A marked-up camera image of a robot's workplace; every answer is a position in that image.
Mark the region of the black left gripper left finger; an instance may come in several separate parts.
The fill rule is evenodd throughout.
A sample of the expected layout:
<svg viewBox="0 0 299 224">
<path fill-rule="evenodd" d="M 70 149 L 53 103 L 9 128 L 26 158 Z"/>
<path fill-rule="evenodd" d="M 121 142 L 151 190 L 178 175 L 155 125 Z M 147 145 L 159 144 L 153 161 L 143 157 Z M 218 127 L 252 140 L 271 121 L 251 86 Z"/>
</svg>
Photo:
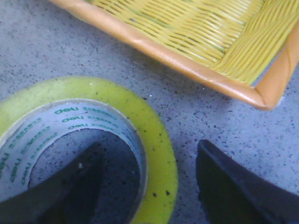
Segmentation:
<svg viewBox="0 0 299 224">
<path fill-rule="evenodd" d="M 89 224 L 102 182 L 96 142 L 47 180 L 0 203 L 2 224 Z"/>
</svg>

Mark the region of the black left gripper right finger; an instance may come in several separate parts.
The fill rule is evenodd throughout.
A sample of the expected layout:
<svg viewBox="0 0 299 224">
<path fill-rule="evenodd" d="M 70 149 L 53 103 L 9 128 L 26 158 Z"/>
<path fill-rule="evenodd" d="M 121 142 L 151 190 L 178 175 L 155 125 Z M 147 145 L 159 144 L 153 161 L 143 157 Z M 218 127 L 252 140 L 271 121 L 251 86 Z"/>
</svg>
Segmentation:
<svg viewBox="0 0 299 224">
<path fill-rule="evenodd" d="M 208 140 L 198 143 L 199 199 L 212 224 L 297 224 L 299 197 L 249 171 Z"/>
</svg>

